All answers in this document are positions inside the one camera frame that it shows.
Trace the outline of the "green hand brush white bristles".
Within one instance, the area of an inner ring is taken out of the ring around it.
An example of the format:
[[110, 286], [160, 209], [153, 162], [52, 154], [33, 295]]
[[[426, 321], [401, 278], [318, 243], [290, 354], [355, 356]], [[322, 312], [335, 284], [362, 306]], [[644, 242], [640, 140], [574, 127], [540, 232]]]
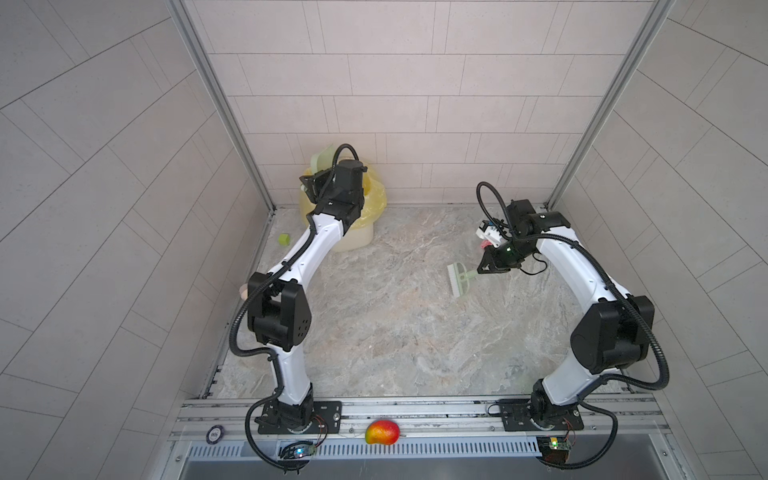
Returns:
[[478, 272], [476, 269], [467, 269], [461, 262], [455, 262], [447, 266], [448, 278], [454, 298], [460, 298], [469, 290], [469, 284]]

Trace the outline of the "green dustpan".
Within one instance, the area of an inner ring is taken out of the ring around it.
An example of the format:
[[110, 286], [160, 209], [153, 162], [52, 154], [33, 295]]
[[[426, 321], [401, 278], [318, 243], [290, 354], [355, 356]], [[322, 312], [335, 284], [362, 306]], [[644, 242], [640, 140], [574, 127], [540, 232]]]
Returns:
[[336, 152], [336, 145], [329, 145], [319, 153], [314, 154], [310, 159], [311, 174], [330, 169], [333, 165], [333, 158]]

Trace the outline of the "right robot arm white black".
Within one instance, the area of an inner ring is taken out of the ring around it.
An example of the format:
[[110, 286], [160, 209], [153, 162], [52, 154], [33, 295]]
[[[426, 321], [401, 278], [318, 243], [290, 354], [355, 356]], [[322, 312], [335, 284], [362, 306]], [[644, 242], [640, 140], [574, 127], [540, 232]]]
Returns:
[[570, 334], [565, 360], [533, 387], [531, 420], [546, 428], [611, 381], [649, 391], [664, 389], [670, 369], [652, 331], [652, 302], [615, 282], [561, 213], [540, 213], [528, 200], [500, 205], [501, 217], [487, 213], [477, 230], [487, 243], [478, 273], [521, 269], [526, 259], [541, 254], [566, 281], [584, 312]]

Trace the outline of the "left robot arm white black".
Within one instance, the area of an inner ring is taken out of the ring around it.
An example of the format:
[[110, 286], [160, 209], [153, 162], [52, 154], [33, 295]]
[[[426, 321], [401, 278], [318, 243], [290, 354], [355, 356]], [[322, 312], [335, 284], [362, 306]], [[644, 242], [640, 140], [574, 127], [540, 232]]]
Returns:
[[229, 350], [240, 358], [267, 354], [276, 382], [272, 405], [286, 428], [306, 428], [313, 417], [312, 384], [301, 344], [312, 314], [305, 288], [325, 256], [357, 221], [364, 208], [367, 166], [348, 143], [334, 151], [331, 166], [300, 178], [314, 204], [307, 230], [287, 256], [267, 273], [256, 272], [229, 331]]

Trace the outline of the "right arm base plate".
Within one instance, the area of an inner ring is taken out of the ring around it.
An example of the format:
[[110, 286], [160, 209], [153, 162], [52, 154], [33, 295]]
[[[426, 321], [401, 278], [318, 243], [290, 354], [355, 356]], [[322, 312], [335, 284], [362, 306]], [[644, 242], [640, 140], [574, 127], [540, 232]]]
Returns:
[[558, 406], [547, 399], [502, 399], [498, 407], [506, 432], [584, 429], [577, 403]]

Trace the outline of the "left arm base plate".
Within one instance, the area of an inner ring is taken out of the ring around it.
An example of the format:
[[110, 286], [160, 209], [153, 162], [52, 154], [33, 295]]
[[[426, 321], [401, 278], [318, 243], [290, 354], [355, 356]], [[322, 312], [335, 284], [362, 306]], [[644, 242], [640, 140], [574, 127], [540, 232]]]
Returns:
[[312, 399], [289, 405], [277, 400], [270, 401], [253, 422], [258, 433], [269, 434], [337, 434], [340, 430], [342, 403]]

